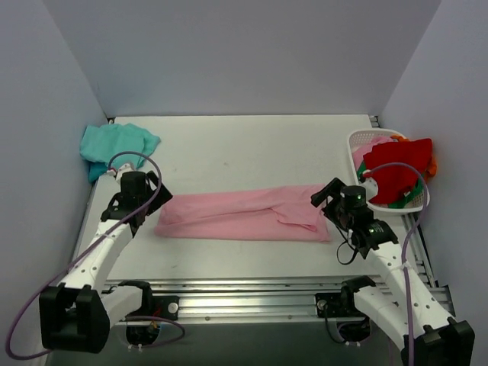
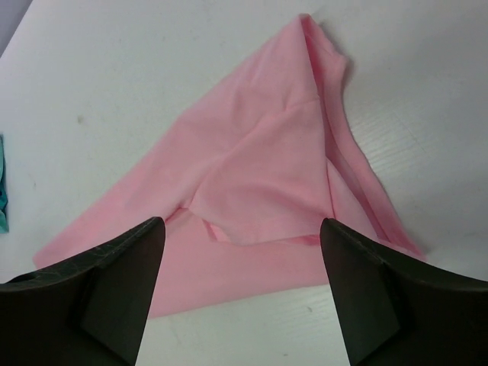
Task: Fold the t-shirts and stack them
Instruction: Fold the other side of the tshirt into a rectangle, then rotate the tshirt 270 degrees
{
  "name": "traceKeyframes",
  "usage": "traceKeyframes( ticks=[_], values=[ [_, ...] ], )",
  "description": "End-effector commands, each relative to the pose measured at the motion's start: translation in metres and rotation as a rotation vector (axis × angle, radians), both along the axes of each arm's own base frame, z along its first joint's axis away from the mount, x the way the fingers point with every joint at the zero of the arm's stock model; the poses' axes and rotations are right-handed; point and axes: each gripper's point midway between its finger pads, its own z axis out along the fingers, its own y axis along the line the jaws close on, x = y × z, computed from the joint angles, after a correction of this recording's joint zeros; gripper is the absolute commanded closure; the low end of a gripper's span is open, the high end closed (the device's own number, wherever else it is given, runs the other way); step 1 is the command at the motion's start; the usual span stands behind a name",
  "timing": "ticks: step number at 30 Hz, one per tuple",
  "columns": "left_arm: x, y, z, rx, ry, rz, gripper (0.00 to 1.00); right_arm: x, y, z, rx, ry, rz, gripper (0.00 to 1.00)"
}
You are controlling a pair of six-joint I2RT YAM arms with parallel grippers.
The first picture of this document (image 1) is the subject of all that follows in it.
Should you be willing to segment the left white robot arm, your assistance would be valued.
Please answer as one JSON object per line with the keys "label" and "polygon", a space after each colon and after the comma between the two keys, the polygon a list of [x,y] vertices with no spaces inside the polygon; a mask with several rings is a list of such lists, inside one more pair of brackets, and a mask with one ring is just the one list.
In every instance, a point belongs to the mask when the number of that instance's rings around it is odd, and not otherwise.
{"label": "left white robot arm", "polygon": [[97,354],[118,322],[127,316],[146,319],[156,308],[145,281],[123,280],[109,294],[102,291],[122,251],[172,194],[153,171],[122,172],[117,179],[120,190],[102,212],[88,248],[57,285],[40,293],[44,348]]}

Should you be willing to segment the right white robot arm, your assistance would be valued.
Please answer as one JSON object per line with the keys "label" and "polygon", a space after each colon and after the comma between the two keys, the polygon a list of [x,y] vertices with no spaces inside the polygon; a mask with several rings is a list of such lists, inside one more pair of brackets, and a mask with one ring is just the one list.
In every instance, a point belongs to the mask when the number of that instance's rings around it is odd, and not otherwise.
{"label": "right white robot arm", "polygon": [[363,185],[334,178],[310,199],[391,292],[384,296],[368,276],[344,281],[338,297],[341,310],[361,313],[375,323],[400,350],[404,365],[469,365],[474,330],[437,301],[411,267],[397,235],[368,207],[368,192]]}

